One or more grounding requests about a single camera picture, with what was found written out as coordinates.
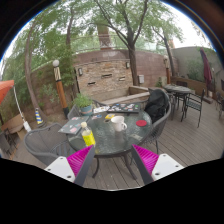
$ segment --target stone wall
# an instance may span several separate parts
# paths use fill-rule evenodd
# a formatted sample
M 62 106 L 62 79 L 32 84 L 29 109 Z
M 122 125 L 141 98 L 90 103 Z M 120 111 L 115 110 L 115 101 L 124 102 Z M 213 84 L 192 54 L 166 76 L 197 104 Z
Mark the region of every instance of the stone wall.
M 129 86 L 133 84 L 131 69 L 126 68 L 125 61 L 107 61 L 85 64 L 82 66 L 82 76 L 77 76 L 79 90 L 99 101 L 113 99 L 128 94 Z
M 121 61 L 124 61 L 123 66 L 125 66 L 125 63 L 129 61 L 128 51 L 127 50 L 94 51 L 78 54 L 77 58 L 75 59 L 74 66 L 76 67 L 76 69 L 78 69 L 85 67 L 89 63 L 94 62 L 102 63 L 105 61 L 110 62 L 120 61 L 120 63 Z M 179 72 L 178 60 L 175 57 L 173 57 L 173 61 L 174 61 L 175 73 L 177 74 Z M 136 51 L 136 63 L 137 63 L 137 74 L 144 75 L 144 83 L 140 84 L 141 87 L 155 86 L 159 77 L 166 76 L 166 68 L 164 64 L 163 55 L 152 52 Z M 87 70 L 86 71 L 91 73 L 91 69 L 95 69 L 93 65 L 92 67 L 90 67 L 90 69 L 88 69 L 88 71 Z

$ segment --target lamp post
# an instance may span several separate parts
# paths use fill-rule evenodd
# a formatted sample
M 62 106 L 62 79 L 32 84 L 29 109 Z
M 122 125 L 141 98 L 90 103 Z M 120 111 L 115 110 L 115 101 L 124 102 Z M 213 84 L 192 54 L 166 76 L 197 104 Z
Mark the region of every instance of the lamp post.
M 60 98 L 61 106 L 63 108 L 65 117 L 67 119 L 67 115 L 68 115 L 69 110 L 68 110 L 67 102 L 66 102 L 66 99 L 65 99 L 65 93 L 64 93 L 63 86 L 62 86 L 62 82 L 61 82 L 59 61 L 54 60 L 53 61 L 53 66 L 54 66 L 54 75 L 55 75 L 55 81 L 56 81 L 58 95 L 59 95 L 59 98 Z
M 165 62 L 165 66 L 166 66 L 167 84 L 170 84 L 169 60 L 166 55 L 164 55 L 164 62 Z

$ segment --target glass table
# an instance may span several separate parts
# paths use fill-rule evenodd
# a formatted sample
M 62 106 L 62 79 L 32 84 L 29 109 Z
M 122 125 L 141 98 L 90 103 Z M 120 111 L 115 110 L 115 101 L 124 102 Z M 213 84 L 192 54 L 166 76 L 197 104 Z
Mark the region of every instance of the glass table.
M 127 124 L 127 129 L 121 132 L 116 132 L 113 129 L 112 123 L 109 120 L 105 121 L 107 112 L 100 113 L 101 118 L 92 119 L 90 117 L 87 122 L 88 126 L 92 129 L 96 141 L 95 145 L 95 158 L 97 159 L 97 168 L 93 174 L 96 176 L 99 169 L 99 158 L 113 158 L 123 156 L 126 166 L 134 179 L 137 179 L 133 173 L 129 163 L 127 154 L 131 151 L 132 144 L 138 145 L 143 138 L 146 138 L 152 129 L 152 121 L 150 116 L 140 111 L 138 114 L 116 114 L 117 116 L 124 116 L 124 123 Z M 146 126 L 139 127 L 136 121 L 145 120 Z M 86 147 L 82 138 L 81 131 L 76 135 L 68 134 L 68 141 L 71 147 L 78 151 Z

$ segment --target cup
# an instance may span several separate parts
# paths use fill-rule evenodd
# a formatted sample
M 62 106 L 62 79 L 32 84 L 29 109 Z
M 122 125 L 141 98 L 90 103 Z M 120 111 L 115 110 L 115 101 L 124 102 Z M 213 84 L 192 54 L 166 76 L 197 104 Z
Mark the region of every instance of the cup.
M 111 119 L 111 122 L 115 131 L 123 131 L 127 129 L 127 125 L 124 123 L 123 116 L 115 116 Z

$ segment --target railing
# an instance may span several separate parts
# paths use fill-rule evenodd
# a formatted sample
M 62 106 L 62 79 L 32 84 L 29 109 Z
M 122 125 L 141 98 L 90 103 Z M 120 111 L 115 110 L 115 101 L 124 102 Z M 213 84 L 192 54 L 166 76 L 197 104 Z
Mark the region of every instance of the railing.
M 127 46 L 121 41 L 117 35 L 97 35 L 79 38 L 71 38 L 71 47 L 76 54 L 98 51 L 103 48 L 121 50 L 127 49 Z M 138 39 L 135 44 L 135 49 L 140 51 L 150 51 L 158 54 L 167 54 L 166 48 L 156 43 L 148 42 L 143 39 Z

